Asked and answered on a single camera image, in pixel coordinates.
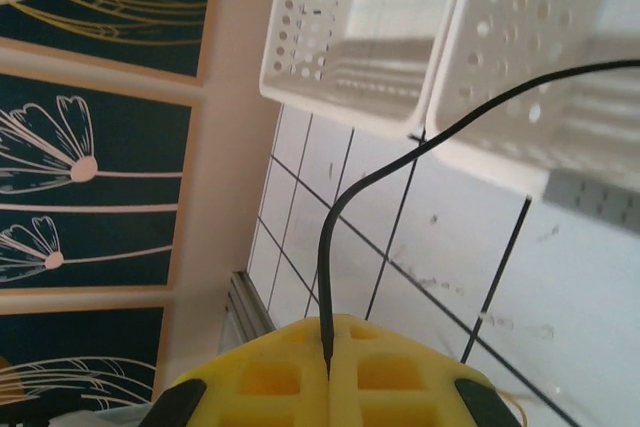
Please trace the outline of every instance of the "framed art print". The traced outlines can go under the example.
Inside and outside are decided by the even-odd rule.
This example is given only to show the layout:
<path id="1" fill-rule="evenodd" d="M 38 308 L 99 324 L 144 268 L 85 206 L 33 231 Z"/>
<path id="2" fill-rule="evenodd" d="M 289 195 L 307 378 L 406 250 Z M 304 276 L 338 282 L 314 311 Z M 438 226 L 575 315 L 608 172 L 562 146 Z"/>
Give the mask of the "framed art print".
<path id="1" fill-rule="evenodd" d="M 0 294 L 170 287 L 194 102 L 27 75 L 0 69 Z"/>
<path id="2" fill-rule="evenodd" d="M 0 0 L 0 45 L 199 83 L 214 10 L 214 0 Z"/>
<path id="3" fill-rule="evenodd" d="M 169 320 L 163 304 L 0 311 L 0 405 L 56 389 L 77 391 L 94 411 L 151 402 Z"/>

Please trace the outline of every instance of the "flower line drawing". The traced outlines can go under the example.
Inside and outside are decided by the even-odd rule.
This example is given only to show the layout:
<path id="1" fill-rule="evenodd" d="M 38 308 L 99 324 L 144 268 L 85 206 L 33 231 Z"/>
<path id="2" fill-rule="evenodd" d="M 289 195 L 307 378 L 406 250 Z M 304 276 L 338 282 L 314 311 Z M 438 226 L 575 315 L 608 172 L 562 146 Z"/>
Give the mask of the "flower line drawing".
<path id="1" fill-rule="evenodd" d="M 90 356 L 0 366 L 0 405 L 34 399 L 54 389 L 81 390 L 82 398 L 95 401 L 98 410 L 145 404 L 153 387 L 133 376 L 142 373 L 153 378 L 155 371 L 137 360 Z"/>
<path id="2" fill-rule="evenodd" d="M 109 172 L 99 169 L 87 102 L 56 96 L 61 122 L 40 105 L 0 111 L 0 157 L 19 166 L 0 168 L 0 194 L 24 194 L 89 182 L 95 177 L 181 178 L 182 172 Z"/>
<path id="3" fill-rule="evenodd" d="M 0 284 L 59 269 L 63 265 L 106 262 L 151 255 L 171 249 L 171 245 L 165 245 L 122 254 L 66 259 L 62 252 L 58 230 L 51 217 L 32 217 L 30 228 L 14 224 L 0 232 Z"/>

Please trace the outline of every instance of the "wall tile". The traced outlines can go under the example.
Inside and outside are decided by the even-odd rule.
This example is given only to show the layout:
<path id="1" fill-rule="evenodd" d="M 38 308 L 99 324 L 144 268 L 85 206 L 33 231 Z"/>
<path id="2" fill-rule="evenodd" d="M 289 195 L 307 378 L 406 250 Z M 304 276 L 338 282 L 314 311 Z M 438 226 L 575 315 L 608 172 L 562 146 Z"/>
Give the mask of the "wall tile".
<path id="1" fill-rule="evenodd" d="M 284 237 L 296 179 L 277 162 L 271 163 L 261 218 L 278 242 Z"/>
<path id="2" fill-rule="evenodd" d="M 249 277 L 264 305 L 269 303 L 279 257 L 280 249 L 273 242 L 264 226 L 258 224 Z"/>
<path id="3" fill-rule="evenodd" d="M 305 110 L 290 105 L 282 107 L 273 155 L 295 173 L 300 168 L 310 120 L 311 114 Z"/>
<path id="4" fill-rule="evenodd" d="M 284 257 L 280 260 L 269 315 L 276 328 L 304 318 L 309 291 Z"/>
<path id="5" fill-rule="evenodd" d="M 389 139 L 357 130 L 353 136 L 340 191 L 416 147 L 409 139 Z M 346 220 L 385 250 L 407 185 L 410 166 L 360 192 L 343 212 Z"/>
<path id="6" fill-rule="evenodd" d="M 328 204 L 333 204 L 344 164 L 351 127 L 320 116 L 311 122 L 300 179 Z"/>
<path id="7" fill-rule="evenodd" d="M 468 326 L 495 276 L 524 197 L 420 159 L 389 252 Z"/>
<path id="8" fill-rule="evenodd" d="M 389 264 L 369 320 L 457 360 L 467 344 L 467 333 Z"/>
<path id="9" fill-rule="evenodd" d="M 585 427 L 637 423 L 640 238 L 534 204 L 480 337 Z"/>

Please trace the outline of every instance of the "black wire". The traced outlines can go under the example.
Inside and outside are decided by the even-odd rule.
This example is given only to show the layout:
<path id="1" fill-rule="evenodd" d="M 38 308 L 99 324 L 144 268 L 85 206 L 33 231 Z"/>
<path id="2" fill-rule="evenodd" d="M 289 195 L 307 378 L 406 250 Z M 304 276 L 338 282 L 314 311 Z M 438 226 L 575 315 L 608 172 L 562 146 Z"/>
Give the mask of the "black wire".
<path id="1" fill-rule="evenodd" d="M 320 329 L 324 360 L 327 364 L 327 374 L 330 375 L 331 373 L 331 358 L 333 357 L 334 339 L 333 307 L 331 301 L 331 274 L 329 272 L 329 263 L 331 257 L 331 237 L 333 235 L 333 229 L 336 225 L 336 222 L 340 218 L 340 214 L 356 194 L 366 189 L 370 185 L 378 182 L 379 180 L 382 180 L 393 172 L 401 169 L 405 165 L 410 164 L 421 155 L 424 155 L 430 150 L 439 146 L 446 140 L 456 135 L 462 129 L 467 127 L 469 124 L 475 122 L 487 112 L 496 108 L 498 105 L 528 90 L 531 90 L 548 82 L 567 79 L 569 77 L 576 77 L 579 75 L 585 75 L 593 72 L 602 72 L 606 70 L 637 67 L 640 67 L 640 59 L 601 62 L 597 64 L 573 67 L 571 69 L 560 70 L 557 72 L 551 72 L 549 74 L 541 75 L 534 79 L 528 80 L 527 82 L 524 82 L 510 90 L 507 90 L 497 97 L 485 102 L 480 107 L 477 107 L 472 112 L 465 115 L 451 127 L 442 131 L 433 139 L 430 139 L 411 152 L 403 155 L 399 159 L 394 160 L 390 164 L 385 165 L 381 169 L 378 169 L 372 174 L 369 174 L 366 177 L 360 179 L 358 182 L 349 187 L 345 192 L 343 192 L 338 200 L 336 200 L 335 204 L 333 204 L 333 207 L 331 207 L 331 209 L 329 210 L 329 214 L 327 215 L 327 218 L 325 219 L 322 226 L 320 241 L 318 244 L 318 300 L 320 304 Z"/>

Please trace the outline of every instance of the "plastic basket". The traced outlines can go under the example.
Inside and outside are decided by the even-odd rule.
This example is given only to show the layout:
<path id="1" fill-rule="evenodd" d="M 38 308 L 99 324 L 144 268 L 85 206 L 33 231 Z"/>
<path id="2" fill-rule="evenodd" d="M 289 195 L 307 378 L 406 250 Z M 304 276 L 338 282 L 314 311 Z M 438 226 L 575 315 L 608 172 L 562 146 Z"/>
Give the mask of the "plastic basket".
<path id="1" fill-rule="evenodd" d="M 431 137 L 527 78 L 629 57 L 639 45 L 636 4 L 274 0 L 261 91 L 381 133 L 426 122 Z M 556 169 L 640 190 L 637 78 L 624 72 L 543 86 L 435 152 L 534 196 Z"/>

